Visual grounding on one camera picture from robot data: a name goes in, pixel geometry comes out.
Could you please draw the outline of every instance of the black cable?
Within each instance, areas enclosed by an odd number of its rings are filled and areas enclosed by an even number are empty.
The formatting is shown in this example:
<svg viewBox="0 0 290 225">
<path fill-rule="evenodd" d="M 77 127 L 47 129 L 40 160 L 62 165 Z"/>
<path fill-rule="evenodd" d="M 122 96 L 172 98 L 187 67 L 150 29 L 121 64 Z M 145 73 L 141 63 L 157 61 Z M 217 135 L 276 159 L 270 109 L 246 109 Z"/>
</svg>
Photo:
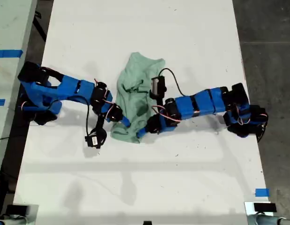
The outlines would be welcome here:
<svg viewBox="0 0 290 225">
<path fill-rule="evenodd" d="M 186 96 L 186 95 L 184 95 L 184 94 L 182 93 L 181 89 L 179 88 L 179 85 L 178 85 L 178 83 L 177 83 L 176 77 L 175 77 L 175 75 L 174 75 L 174 73 L 172 72 L 171 69 L 169 69 L 169 68 L 163 68 L 163 69 L 160 71 L 159 76 L 161 75 L 161 73 L 162 73 L 164 70 L 168 70 L 168 71 L 170 71 L 170 73 L 172 73 L 172 75 L 173 75 L 173 77 L 174 77 L 174 80 L 175 80 L 175 83 L 176 83 L 176 85 L 177 85 L 177 88 L 178 88 L 179 93 L 181 93 L 182 96 Z"/>
<path fill-rule="evenodd" d="M 8 177 L 10 177 L 10 178 L 13 178 L 13 179 L 15 179 L 15 180 L 17 180 L 17 179 L 18 179 L 17 177 L 14 177 L 14 176 L 12 176 L 12 175 L 9 175 L 8 173 L 6 173 L 6 172 L 3 172 L 3 171 L 1 171 L 1 170 L 0 170 L 0 173 L 2 173 L 3 175 L 6 175 L 6 176 L 8 176 Z"/>
<path fill-rule="evenodd" d="M 12 137 L 3 137 L 3 138 L 0 138 L 0 140 L 4 140 L 4 139 L 8 139 L 8 138 L 14 138 L 14 137 L 26 137 L 26 135 L 17 135 L 17 136 L 12 136 Z"/>
<path fill-rule="evenodd" d="M 264 124 L 264 129 L 263 129 L 262 134 L 261 134 L 261 135 L 259 136 L 259 138 L 258 138 L 258 142 L 259 142 L 259 141 L 262 139 L 262 137 L 264 136 L 265 131 L 266 131 L 267 124 L 268 124 L 268 121 Z"/>
<path fill-rule="evenodd" d="M 80 96 L 80 95 L 74 95 L 74 96 L 69 97 L 68 99 L 70 99 L 70 98 L 81 98 L 81 99 L 83 99 L 86 102 L 86 104 L 88 106 L 88 112 L 87 112 L 87 117 L 86 117 L 86 120 L 85 120 L 85 131 L 87 133 L 87 136 L 89 136 L 88 123 L 89 123 L 90 104 L 89 104 L 88 100 L 85 97 Z"/>
</svg>

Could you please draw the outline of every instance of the crumpled fabric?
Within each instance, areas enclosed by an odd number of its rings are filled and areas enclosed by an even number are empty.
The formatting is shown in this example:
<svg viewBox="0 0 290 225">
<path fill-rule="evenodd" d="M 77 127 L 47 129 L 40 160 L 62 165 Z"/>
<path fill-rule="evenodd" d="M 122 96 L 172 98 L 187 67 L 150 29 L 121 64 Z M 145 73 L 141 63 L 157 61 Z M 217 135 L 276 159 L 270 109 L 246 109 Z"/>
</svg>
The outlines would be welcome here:
<svg viewBox="0 0 290 225">
<path fill-rule="evenodd" d="M 140 143 L 137 132 L 146 126 L 147 120 L 154 114 L 151 109 L 156 100 L 149 97 L 151 79 L 156 77 L 165 66 L 164 59 L 152 60 L 139 52 L 130 55 L 130 59 L 117 81 L 116 103 L 123 115 L 130 120 L 131 126 L 115 123 L 111 136 L 117 140 Z"/>
</svg>

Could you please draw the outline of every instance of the white table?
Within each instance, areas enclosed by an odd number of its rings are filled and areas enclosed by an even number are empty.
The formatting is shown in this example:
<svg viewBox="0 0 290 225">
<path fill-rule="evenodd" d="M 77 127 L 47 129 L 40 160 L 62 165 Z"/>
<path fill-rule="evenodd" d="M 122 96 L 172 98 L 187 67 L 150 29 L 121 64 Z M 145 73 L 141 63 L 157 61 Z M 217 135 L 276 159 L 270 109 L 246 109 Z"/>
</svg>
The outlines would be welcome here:
<svg viewBox="0 0 290 225">
<path fill-rule="evenodd" d="M 132 52 L 164 58 L 186 94 L 246 86 L 231 0 L 54 2 L 43 66 L 96 77 L 115 96 Z M 170 75 L 166 84 L 166 98 L 179 96 Z M 244 202 L 267 201 L 254 195 L 265 188 L 256 137 L 219 131 L 215 116 L 141 144 L 108 133 L 96 155 L 84 142 L 85 115 L 85 105 L 64 102 L 58 120 L 29 129 L 15 203 L 39 205 L 38 225 L 245 225 Z M 91 114 L 89 129 L 95 122 Z"/>
<path fill-rule="evenodd" d="M 0 0 L 0 50 L 22 50 L 21 58 L 0 58 L 0 138 L 8 137 L 13 122 L 20 82 L 17 76 L 23 66 L 36 0 Z M 0 168 L 8 139 L 0 141 Z"/>
</svg>

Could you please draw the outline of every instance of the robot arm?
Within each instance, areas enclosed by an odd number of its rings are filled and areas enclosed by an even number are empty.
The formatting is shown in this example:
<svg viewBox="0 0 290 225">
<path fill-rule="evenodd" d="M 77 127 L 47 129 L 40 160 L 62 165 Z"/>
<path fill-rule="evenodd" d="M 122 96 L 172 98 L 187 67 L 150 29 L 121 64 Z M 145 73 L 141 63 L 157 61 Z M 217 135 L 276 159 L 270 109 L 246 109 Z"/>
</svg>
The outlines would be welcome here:
<svg viewBox="0 0 290 225">
<path fill-rule="evenodd" d="M 147 132 L 173 131 L 182 120 L 220 112 L 226 112 L 224 120 L 228 130 L 240 137 L 256 134 L 259 141 L 266 129 L 268 116 L 265 109 L 249 105 L 241 83 L 232 86 L 231 91 L 227 87 L 207 89 L 192 96 L 169 98 L 162 105 L 166 90 L 163 76 L 153 78 L 150 97 L 157 100 L 158 105 L 154 107 L 159 111 L 138 131 L 138 138 Z"/>
<path fill-rule="evenodd" d="M 52 86 L 48 81 L 50 76 L 56 78 L 60 84 Z M 85 80 L 63 75 L 49 68 L 39 67 L 31 62 L 24 64 L 18 79 L 25 88 L 25 94 L 21 96 L 23 115 L 26 119 L 34 120 L 39 125 L 57 119 L 62 100 L 71 100 L 88 105 L 88 114 L 91 105 L 92 110 L 98 115 L 98 121 L 90 133 L 86 125 L 85 140 L 89 147 L 100 148 L 104 144 L 107 137 L 102 128 L 104 120 L 121 122 L 127 127 L 130 126 L 129 120 L 123 116 L 122 109 L 112 103 L 112 94 L 102 82 L 95 85 Z"/>
</svg>

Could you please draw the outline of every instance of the wire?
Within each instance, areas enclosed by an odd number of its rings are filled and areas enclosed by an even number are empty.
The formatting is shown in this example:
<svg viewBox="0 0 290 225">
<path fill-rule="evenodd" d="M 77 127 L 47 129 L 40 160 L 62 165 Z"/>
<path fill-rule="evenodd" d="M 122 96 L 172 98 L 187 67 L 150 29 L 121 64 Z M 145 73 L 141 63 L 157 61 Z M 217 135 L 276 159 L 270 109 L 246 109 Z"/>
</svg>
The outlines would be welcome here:
<svg viewBox="0 0 290 225">
<path fill-rule="evenodd" d="M 169 119 L 169 120 L 173 120 L 173 121 L 175 121 L 175 122 L 181 122 L 181 120 L 177 120 L 177 119 L 174 119 L 174 118 L 172 118 L 172 117 L 170 117 L 170 116 L 166 116 L 166 115 L 164 115 L 164 114 L 162 114 L 160 111 L 159 112 L 157 112 L 156 110 L 155 110 L 155 107 L 156 108 L 162 108 L 162 109 L 166 109 L 165 107 L 163 107 L 163 106 L 161 106 L 161 105 L 153 105 L 153 106 L 151 106 L 151 108 L 156 112 L 156 113 L 158 113 L 159 115 L 161 115 L 161 116 L 163 116 L 163 117 L 165 117 L 165 118 L 167 118 L 167 119 Z"/>
<path fill-rule="evenodd" d="M 163 69 L 160 71 L 159 76 L 161 75 L 161 73 L 162 73 L 164 70 L 168 70 L 168 71 L 170 71 L 170 73 L 172 73 L 172 75 L 173 75 L 173 77 L 174 77 L 174 80 L 175 80 L 175 83 L 176 83 L 176 85 L 177 85 L 177 88 L 178 88 L 179 93 L 181 93 L 182 96 L 186 96 L 186 95 L 184 95 L 184 94 L 182 93 L 181 89 L 179 88 L 179 85 L 178 85 L 178 83 L 177 83 L 176 77 L 175 77 L 175 75 L 174 75 L 174 73 L 172 72 L 171 69 L 169 69 L 169 68 L 163 68 Z"/>
<path fill-rule="evenodd" d="M 8 177 L 10 177 L 10 178 L 13 178 L 13 179 L 15 179 L 15 180 L 17 180 L 17 179 L 18 179 L 17 177 L 14 177 L 14 176 L 12 176 L 12 175 L 9 175 L 8 173 L 6 173 L 6 172 L 3 172 L 3 171 L 1 171 L 1 170 L 0 170 L 0 173 L 2 173 L 3 175 L 6 175 L 6 176 L 8 176 Z"/>
<path fill-rule="evenodd" d="M 85 120 L 85 132 L 86 132 L 87 136 L 89 136 L 88 123 L 89 123 L 89 114 L 90 114 L 90 104 L 89 104 L 88 100 L 85 97 L 81 96 L 81 95 L 70 96 L 68 99 L 70 99 L 70 98 L 81 98 L 81 99 L 83 99 L 86 102 L 86 104 L 88 106 L 88 112 L 87 112 L 87 117 L 86 117 L 86 120 Z"/>
<path fill-rule="evenodd" d="M 23 111 L 23 105 L 26 103 L 27 101 L 23 102 L 21 105 L 21 110 Z"/>
<path fill-rule="evenodd" d="M 105 102 L 107 102 L 109 104 L 114 104 L 113 102 L 110 102 L 110 101 L 106 101 L 106 100 L 103 100 L 103 101 L 105 101 Z"/>
<path fill-rule="evenodd" d="M 107 115 L 109 114 L 109 112 L 111 111 L 111 109 L 114 107 L 114 105 L 112 105 L 112 107 L 109 108 L 107 114 L 106 114 L 106 118 L 107 118 Z"/>
<path fill-rule="evenodd" d="M 17 135 L 17 136 L 3 137 L 3 138 L 0 138 L 0 140 L 4 140 L 4 139 L 8 139 L 8 138 L 14 138 L 14 137 L 26 137 L 26 135 Z"/>
<path fill-rule="evenodd" d="M 267 114 L 260 114 L 261 116 L 266 116 L 267 118 L 268 118 L 268 115 Z M 262 129 L 262 134 L 258 137 L 258 142 L 262 139 L 262 137 L 263 137 L 263 135 L 264 135 L 264 133 L 265 133 L 265 131 L 266 131 L 266 128 L 267 128 L 267 125 L 268 125 L 268 121 L 266 121 L 265 122 L 265 124 L 264 124 L 264 127 L 263 127 L 263 129 Z"/>
</svg>

